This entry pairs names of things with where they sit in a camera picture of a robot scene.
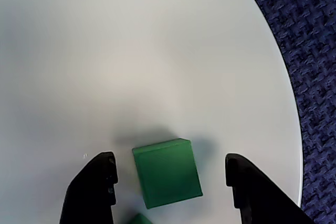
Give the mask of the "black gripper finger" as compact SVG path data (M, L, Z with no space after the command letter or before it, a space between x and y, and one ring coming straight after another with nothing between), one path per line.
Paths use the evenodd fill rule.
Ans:
M118 183L113 152L95 156L70 182L60 223L113 223L111 207L116 204Z
M226 185L242 223L313 223L264 172L240 154L225 157Z

